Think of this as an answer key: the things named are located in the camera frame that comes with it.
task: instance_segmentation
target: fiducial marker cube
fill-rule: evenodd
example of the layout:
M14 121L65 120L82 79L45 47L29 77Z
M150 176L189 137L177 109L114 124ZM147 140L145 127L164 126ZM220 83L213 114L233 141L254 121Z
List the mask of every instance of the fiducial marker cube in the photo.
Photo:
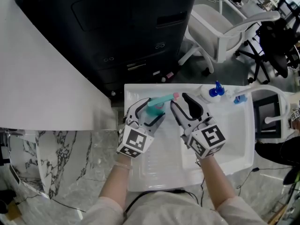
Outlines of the fiducial marker cube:
M225 143L226 139L221 130L213 124L192 132L188 146L196 152L198 157L206 158L220 151Z
M153 141L153 137L125 125L120 132L117 152L136 158L141 153L146 152Z

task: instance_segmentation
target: forearm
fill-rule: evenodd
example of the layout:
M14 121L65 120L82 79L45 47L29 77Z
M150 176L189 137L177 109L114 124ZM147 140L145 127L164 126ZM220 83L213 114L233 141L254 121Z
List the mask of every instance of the forearm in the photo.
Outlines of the forearm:
M213 156L200 160L212 203L217 209L224 201L235 197L235 192Z
M119 154L117 162L130 166L131 158ZM128 176L128 169L120 166L114 166L100 192L99 197L109 197L124 209L127 194Z

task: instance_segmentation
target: gray floor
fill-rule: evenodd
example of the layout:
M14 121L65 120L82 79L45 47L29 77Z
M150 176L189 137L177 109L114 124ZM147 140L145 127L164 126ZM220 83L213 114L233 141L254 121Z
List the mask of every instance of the gray floor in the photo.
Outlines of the gray floor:
M196 3L207 3L210 6L218 8L217 3L209 3L206 0L196 0ZM243 8L244 13L256 12L260 8L255 5L255 2L247 4ZM226 16L230 17L231 21L238 22L239 18L230 9L225 9ZM248 31L247 37L252 37L255 34L255 27ZM256 48L259 49L259 44L254 42ZM240 56L239 58L232 57L223 64L215 64L215 72L208 77L202 76L201 71L206 68L205 61L199 57L191 57L182 67L179 73L173 80L173 83L214 83L219 80L222 84L227 85L248 85L248 77L253 75L254 62ZM271 84L279 87L284 91L294 92L297 88L293 82L293 75L290 72L287 79L282 77L275 77L275 73L271 66L268 66L268 71L271 76ZM259 80L262 82L264 77L259 74ZM102 131L99 135L99 141L94 144L94 166L92 172L86 174L82 179L75 184L64 187L60 194L55 197L58 202L65 205L79 208L87 211L97 200L99 192L107 178L114 161L115 144L117 143L116 132ZM255 162L252 168L282 168L283 165L275 164L271 161L261 158L255 153ZM235 174L229 175L228 178L236 188L241 185L252 168L239 171ZM283 186L282 181L289 169L281 170L260 170L252 172L242 187L240 196L265 220L274 214L274 212L287 199L287 192L289 186ZM12 176L8 172L8 167L0 167L0 177L4 178L7 186L12 187L18 194L17 201L22 201L27 196L34 196L28 188L20 185L18 186ZM187 187L186 190L196 194L198 199L201 199L202 190L200 186ZM204 185L203 206L212 208L207 188ZM71 208L64 207L53 200L37 196L29 198L22 202L19 208L23 214L22 220L18 220L17 224L45 224L45 225L62 225L75 224L80 221L84 213ZM3 215L0 215L1 220L6 220Z
M115 144L118 136L116 131L101 131L98 141L93 145L94 169L79 179L71 186L60 185L61 190L54 199L65 205L87 211L97 201L100 190L114 164ZM255 154L255 161L252 168L282 168L284 165L275 164ZM233 187L242 185L252 168L236 172L229 175L228 178ZM282 181L289 169L281 170L260 170L252 172L242 187L240 196L265 220L274 214L280 207L280 203L284 203L287 199L289 186L283 186ZM18 194L16 200L18 202L26 197L36 195L23 185L17 185L12 175L8 172L8 166L0 167L0 177L5 179L7 187L12 188ZM202 190L200 185L185 188L187 191L193 192L198 200L201 200ZM129 193L129 203L136 196L136 193ZM213 208L208 196L206 185L204 184L203 207ZM75 224L80 221L84 212L64 207L54 200L37 196L29 198L27 201L18 205L22 212L22 220L17 220L17 224L23 225L65 225ZM12 225L7 222L4 215L0 215L0 219L4 220L4 224Z

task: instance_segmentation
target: blue cap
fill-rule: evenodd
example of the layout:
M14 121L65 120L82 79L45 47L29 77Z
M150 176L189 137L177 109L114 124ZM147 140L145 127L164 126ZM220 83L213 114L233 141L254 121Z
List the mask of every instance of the blue cap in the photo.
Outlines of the blue cap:
M210 89L209 93L211 97L216 97L217 95L221 96L225 93L225 89L218 81L216 81L216 88Z

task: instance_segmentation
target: white plastic tray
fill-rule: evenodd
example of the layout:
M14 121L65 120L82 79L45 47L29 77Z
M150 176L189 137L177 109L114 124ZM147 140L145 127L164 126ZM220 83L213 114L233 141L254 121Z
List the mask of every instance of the white plastic tray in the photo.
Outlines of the white plastic tray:
M192 92L201 84L125 84L125 112L142 98L160 97L174 92ZM225 90L239 91L248 87L224 86ZM211 114L225 134L227 143L215 158L226 175L248 168L253 164L255 124L251 94L247 102L235 105L223 101L209 104ZM181 98L182 109L188 113L188 106ZM170 106L166 104L166 118L155 133L155 140L145 154L132 159L128 190L148 191L181 188L199 184L203 174L195 163L196 157L187 149L180 136Z

